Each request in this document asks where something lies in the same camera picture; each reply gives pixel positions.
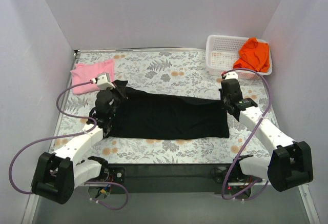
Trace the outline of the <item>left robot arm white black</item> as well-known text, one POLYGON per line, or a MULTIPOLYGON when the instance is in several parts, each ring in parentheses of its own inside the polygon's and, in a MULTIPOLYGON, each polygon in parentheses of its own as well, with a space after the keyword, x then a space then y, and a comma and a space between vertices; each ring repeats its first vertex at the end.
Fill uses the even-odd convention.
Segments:
POLYGON ((96 143, 109 136, 119 105, 126 99, 124 87, 107 88, 98 92, 95 107, 82 134, 72 138, 53 153, 43 153, 37 162, 32 192, 59 204, 66 203, 79 185, 109 177, 108 162, 100 157, 83 159, 96 143))

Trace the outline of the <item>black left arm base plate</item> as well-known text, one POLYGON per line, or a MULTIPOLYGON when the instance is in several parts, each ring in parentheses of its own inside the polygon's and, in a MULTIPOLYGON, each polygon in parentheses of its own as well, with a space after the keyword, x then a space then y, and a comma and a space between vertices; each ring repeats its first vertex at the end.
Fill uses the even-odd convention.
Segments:
POLYGON ((111 167, 104 169, 103 182, 115 182, 123 184, 125 181, 125 168, 123 167, 111 167))

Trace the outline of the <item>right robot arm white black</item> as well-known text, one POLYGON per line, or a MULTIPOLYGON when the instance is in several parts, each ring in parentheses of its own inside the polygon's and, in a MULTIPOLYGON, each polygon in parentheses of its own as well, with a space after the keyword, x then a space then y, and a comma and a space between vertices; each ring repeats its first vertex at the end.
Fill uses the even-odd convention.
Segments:
POLYGON ((249 176, 265 179, 279 192, 313 181, 310 146, 285 135, 265 118, 252 99, 243 98, 237 79, 222 81, 220 97, 227 112, 246 126, 271 155, 269 160, 237 155, 224 177, 224 185, 231 173, 240 182, 249 176))

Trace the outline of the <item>black t shirt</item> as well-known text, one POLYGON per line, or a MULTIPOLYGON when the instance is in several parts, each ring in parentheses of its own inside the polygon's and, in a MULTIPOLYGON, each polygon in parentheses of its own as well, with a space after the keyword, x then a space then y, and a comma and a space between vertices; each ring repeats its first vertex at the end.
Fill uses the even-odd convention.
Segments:
POLYGON ((125 87, 109 136, 144 139, 198 139, 230 136, 222 101, 153 94, 125 87))

